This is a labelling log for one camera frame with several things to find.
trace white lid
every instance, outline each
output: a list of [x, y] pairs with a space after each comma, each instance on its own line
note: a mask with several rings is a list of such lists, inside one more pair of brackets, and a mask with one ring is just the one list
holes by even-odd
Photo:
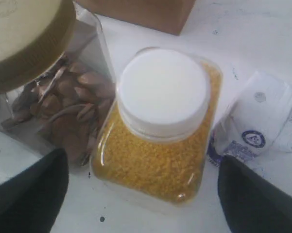
[[202, 65], [174, 50], [139, 52], [117, 84], [117, 100], [128, 129], [145, 139], [181, 140], [206, 114], [209, 77]]

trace plastic jar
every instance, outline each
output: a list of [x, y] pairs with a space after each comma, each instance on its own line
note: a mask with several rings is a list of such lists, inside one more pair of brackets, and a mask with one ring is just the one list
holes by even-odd
[[174, 50], [137, 53], [117, 81], [90, 163], [94, 174], [172, 203], [193, 198], [221, 76], [212, 63]]
[[99, 20], [70, 0], [0, 1], [0, 130], [88, 162], [115, 97]]

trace jar lid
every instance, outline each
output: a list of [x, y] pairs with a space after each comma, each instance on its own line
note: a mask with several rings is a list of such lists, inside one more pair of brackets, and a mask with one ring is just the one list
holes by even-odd
[[0, 0], [0, 93], [46, 71], [73, 33], [70, 0]]
[[202, 64], [174, 50], [147, 49], [117, 83], [119, 113], [128, 129], [152, 141], [182, 140], [202, 123], [210, 83]]

